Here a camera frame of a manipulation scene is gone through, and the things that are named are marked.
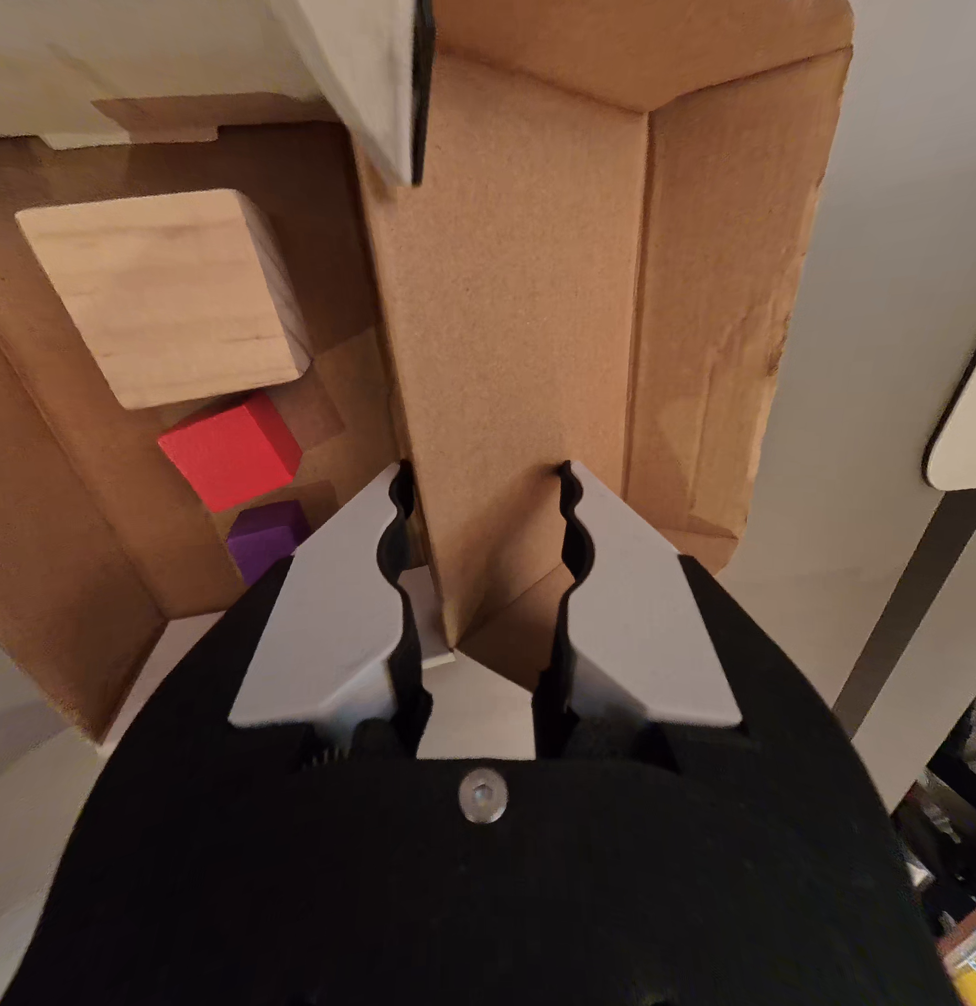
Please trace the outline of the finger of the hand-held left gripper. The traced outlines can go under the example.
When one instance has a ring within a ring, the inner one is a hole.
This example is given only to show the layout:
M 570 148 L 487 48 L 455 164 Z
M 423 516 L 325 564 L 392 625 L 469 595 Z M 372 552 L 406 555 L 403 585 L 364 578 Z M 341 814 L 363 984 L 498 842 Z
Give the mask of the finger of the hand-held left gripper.
M 419 187 L 435 61 L 431 1 L 276 1 L 269 6 L 385 183 Z

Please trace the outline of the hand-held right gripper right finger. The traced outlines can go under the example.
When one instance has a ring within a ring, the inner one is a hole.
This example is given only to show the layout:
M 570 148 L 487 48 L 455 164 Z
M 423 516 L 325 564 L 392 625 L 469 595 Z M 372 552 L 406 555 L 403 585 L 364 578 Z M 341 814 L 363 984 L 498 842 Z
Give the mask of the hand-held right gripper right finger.
M 683 555 L 583 463 L 557 476 L 572 582 L 532 696 L 535 753 L 561 758 L 583 725 L 629 753 L 658 724 L 740 727 Z

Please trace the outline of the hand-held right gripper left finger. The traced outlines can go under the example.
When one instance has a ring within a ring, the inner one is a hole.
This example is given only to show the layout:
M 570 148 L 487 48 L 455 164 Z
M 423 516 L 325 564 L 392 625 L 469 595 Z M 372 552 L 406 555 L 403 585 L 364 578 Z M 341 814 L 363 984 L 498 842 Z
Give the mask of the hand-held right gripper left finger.
M 349 751 L 382 721 L 418 752 L 432 699 L 422 682 L 409 569 L 414 474 L 390 464 L 301 544 L 230 708 L 234 727 L 307 724 Z

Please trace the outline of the purple cube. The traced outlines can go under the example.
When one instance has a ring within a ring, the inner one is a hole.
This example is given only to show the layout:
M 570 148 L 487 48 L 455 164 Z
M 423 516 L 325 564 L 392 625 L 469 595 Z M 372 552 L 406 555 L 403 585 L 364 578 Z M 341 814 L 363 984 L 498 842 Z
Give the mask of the purple cube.
M 245 585 L 252 586 L 276 562 L 293 555 L 310 534 L 302 504 L 285 500 L 245 509 L 225 543 Z

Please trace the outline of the red cube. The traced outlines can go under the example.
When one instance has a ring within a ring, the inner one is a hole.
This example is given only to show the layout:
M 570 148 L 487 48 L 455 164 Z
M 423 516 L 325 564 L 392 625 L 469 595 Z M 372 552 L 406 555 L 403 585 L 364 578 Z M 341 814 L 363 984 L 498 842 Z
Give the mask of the red cube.
M 211 513 L 221 513 L 288 486 L 303 450 L 264 391 L 236 404 L 194 413 L 157 439 Z

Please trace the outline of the white cardboard box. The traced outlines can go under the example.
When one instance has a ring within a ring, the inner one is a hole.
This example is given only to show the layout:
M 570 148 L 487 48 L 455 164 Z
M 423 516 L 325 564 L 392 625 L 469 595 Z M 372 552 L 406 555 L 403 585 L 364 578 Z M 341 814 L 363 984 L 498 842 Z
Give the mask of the white cardboard box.
M 223 535 L 415 468 L 450 644 L 532 688 L 585 465 L 731 559 L 853 51 L 849 2 L 431 2 L 424 179 L 385 183 L 269 2 L 0 2 L 0 647 L 92 738 L 167 623 L 245 593 Z M 211 516 L 117 401 L 33 207 L 233 189 L 313 358 L 298 477 Z

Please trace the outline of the large plain wooden cube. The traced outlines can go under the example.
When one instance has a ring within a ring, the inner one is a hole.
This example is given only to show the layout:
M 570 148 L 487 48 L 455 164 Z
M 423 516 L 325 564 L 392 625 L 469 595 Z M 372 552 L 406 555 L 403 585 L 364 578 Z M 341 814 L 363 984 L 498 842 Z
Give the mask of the large plain wooden cube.
M 228 188 L 15 219 L 122 407 L 287 384 L 313 352 L 264 214 Z

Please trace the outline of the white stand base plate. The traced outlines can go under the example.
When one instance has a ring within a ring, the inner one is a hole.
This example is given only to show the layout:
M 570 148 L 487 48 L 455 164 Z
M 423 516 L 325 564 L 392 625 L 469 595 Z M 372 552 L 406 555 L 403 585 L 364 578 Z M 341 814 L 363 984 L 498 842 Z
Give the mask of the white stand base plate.
M 923 474 L 941 492 L 976 489 L 976 350 L 926 447 Z

